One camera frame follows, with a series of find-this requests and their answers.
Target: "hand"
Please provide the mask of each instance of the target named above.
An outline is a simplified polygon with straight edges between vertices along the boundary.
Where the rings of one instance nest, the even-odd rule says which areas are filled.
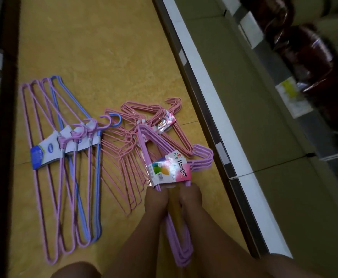
[[[179,191],[179,202],[182,205],[183,217],[186,219],[188,207],[202,207],[200,188],[195,183],[191,183],[191,186],[182,186]]]
[[[147,214],[163,218],[166,214],[169,203],[169,191],[162,189],[157,191],[152,187],[147,187],[146,197],[144,198],[144,208]]]

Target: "bundle of hangers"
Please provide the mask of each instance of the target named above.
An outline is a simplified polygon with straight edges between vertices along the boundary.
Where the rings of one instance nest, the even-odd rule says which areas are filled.
[[[85,117],[79,117],[73,110],[73,107],[67,103],[61,93],[56,89],[53,81],[57,80],[60,87],[74,105]],[[54,218],[56,222],[55,230],[55,254],[51,258],[48,250],[48,239],[46,226],[44,222],[42,196],[40,193],[40,184],[38,179],[38,169],[33,170],[34,186],[38,202],[38,211],[40,218],[40,226],[42,231],[43,248],[46,261],[50,264],[57,262],[61,253],[69,254],[74,251],[77,246],[86,247],[97,241],[101,236],[100,222],[100,182],[112,194],[116,203],[121,210],[129,215],[130,212],[141,203],[140,193],[144,190],[145,185],[150,184],[150,178],[146,169],[146,165],[158,160],[162,156],[178,150],[187,158],[198,156],[199,160],[188,160],[192,171],[204,170],[210,168],[213,160],[213,152],[201,145],[192,145],[186,138],[183,130],[177,121],[171,124],[176,134],[179,136],[183,145],[173,140],[166,132],[158,134],[155,128],[160,122],[167,124],[165,115],[167,111],[175,115],[181,109],[181,99],[169,98],[166,101],[170,107],[166,110],[160,105],[147,105],[137,102],[126,102],[121,106],[120,111],[107,108],[105,114],[100,118],[108,119],[107,124],[99,123],[92,118],[82,105],[76,100],[70,90],[62,82],[60,76],[52,76],[42,80],[33,80],[31,83],[23,84],[20,88],[21,100],[24,109],[24,118],[30,148],[33,148],[32,130],[29,121],[28,100],[31,101],[33,116],[37,124],[37,131],[40,140],[44,140],[42,123],[40,114],[44,116],[45,121],[53,130],[53,134],[57,135],[59,148],[62,152],[61,158],[55,160],[59,162],[59,181],[58,192],[55,192],[54,183],[51,176],[51,168],[49,164],[44,164],[42,170],[46,170],[53,205]],[[78,121],[76,124],[69,124],[65,114],[61,113],[59,103],[67,109],[68,114],[72,114]],[[153,113],[153,116],[146,118],[142,112]],[[57,114],[58,126],[56,125],[53,113]],[[97,138],[96,147],[93,141]],[[157,145],[162,156],[156,156],[146,147],[146,140]],[[77,180],[77,154],[79,152],[79,144],[83,140],[88,140],[89,146],[84,150],[84,154],[88,156],[88,181],[87,185],[80,184]],[[67,176],[65,159],[69,163],[69,174],[71,181]],[[95,170],[95,182],[92,188],[92,168]],[[62,190],[66,186],[67,198],[71,210],[71,240],[72,246],[66,250],[63,238],[63,226],[60,219],[62,205]],[[186,186],[190,185],[190,181],[185,182]],[[80,189],[87,189],[87,216],[84,212],[84,206],[80,197]],[[80,234],[78,220],[80,220],[83,238]],[[190,262],[193,247],[187,227],[184,225],[182,244],[177,236],[171,216],[168,214],[165,218],[167,238],[173,252],[176,264],[180,267],[186,266]]]

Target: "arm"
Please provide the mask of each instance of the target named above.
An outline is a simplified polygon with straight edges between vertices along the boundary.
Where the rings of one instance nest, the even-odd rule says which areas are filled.
[[[204,277],[271,277],[205,211],[196,184],[181,187],[179,201]]]
[[[103,277],[155,277],[160,224],[166,213],[169,191],[147,187],[143,218],[124,243]]]

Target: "person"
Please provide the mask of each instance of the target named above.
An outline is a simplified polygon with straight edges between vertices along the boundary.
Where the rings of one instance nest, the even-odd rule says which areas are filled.
[[[202,207],[201,191],[196,184],[192,183],[190,187],[182,186],[179,201],[190,231],[197,265],[205,278],[319,277],[301,269],[293,259],[283,255],[271,254],[260,260],[251,257]],[[155,277],[160,224],[166,215],[168,202],[167,189],[159,192],[152,187],[147,188],[145,213],[141,221],[103,275],[87,262],[76,262],[61,268],[52,277]]]

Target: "yellow floor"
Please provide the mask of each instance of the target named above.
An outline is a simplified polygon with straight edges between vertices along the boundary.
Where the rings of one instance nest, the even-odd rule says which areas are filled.
[[[21,0],[18,82],[53,74],[62,76],[92,117],[103,114],[106,107],[118,109],[127,100],[165,106],[166,98],[181,97],[183,109],[176,115],[178,122],[193,144],[207,145],[151,0]],[[104,271],[138,224],[144,205],[125,216],[102,185],[100,240],[62,256],[54,266],[47,265],[19,99],[17,105],[9,277],[49,277],[58,268],[80,260]],[[39,175],[51,245],[54,218],[45,189],[45,169],[40,169]],[[206,210],[246,248],[215,165],[208,171],[193,173],[192,179],[202,190]],[[79,180],[81,186],[83,181],[84,177]],[[180,222],[176,196],[176,190],[171,191],[170,209],[175,221]],[[195,263],[177,269],[162,233],[157,276],[179,274],[196,277]]]

